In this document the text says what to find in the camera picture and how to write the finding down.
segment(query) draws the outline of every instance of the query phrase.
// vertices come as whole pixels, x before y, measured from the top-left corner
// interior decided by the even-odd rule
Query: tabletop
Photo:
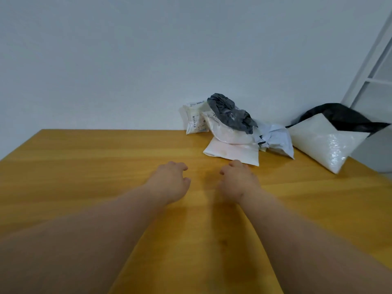
[[[146,230],[111,293],[281,293],[241,209],[216,192],[228,163],[211,133],[41,130],[0,161],[0,237],[136,187],[157,165],[189,166],[188,194]],[[392,184],[349,158],[335,175],[302,152],[260,152],[262,186],[290,209],[392,268]]]

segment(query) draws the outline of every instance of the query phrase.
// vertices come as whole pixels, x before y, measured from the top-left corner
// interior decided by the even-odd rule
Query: black plastic wrapper
[[[245,110],[238,109],[228,97],[215,93],[207,99],[207,103],[223,124],[246,134],[253,134],[253,126],[257,127],[257,123]]]
[[[369,136],[371,136],[390,125],[389,123],[372,122],[354,109],[348,108],[340,103],[326,103],[316,106],[305,112],[297,123],[319,113],[322,113],[339,131],[366,132],[370,133]]]

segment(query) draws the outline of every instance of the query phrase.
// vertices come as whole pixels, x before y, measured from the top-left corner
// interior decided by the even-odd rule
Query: white package
[[[322,114],[316,114],[288,131],[292,144],[337,174],[350,154],[370,135],[338,131]]]
[[[259,147],[257,144],[228,144],[215,137],[203,151],[211,157],[240,160],[242,163],[259,166]]]
[[[243,131],[232,129],[223,124],[213,110],[208,106],[201,112],[208,128],[210,128],[213,135],[222,142],[230,144],[249,144],[255,143],[252,134],[246,134]]]
[[[201,111],[205,105],[208,106],[207,101],[205,100],[183,105],[188,116],[187,135],[192,133],[208,132],[207,124],[204,117],[201,115]]]
[[[294,149],[291,143],[290,133],[287,128],[279,124],[257,122],[258,128],[254,128],[253,137],[260,150],[271,151],[294,158]]]

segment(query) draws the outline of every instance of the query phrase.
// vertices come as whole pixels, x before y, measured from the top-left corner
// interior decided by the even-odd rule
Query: person
[[[128,193],[0,242],[2,293],[107,293],[149,223],[189,189],[184,163],[160,165]],[[222,195],[240,205],[285,293],[390,293],[391,271],[287,210],[247,165],[220,170]]]

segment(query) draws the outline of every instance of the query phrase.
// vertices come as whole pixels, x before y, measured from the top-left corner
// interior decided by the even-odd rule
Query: person's right arm
[[[247,165],[234,160],[221,174],[222,194],[249,218],[286,294],[392,292],[392,271],[286,209]]]

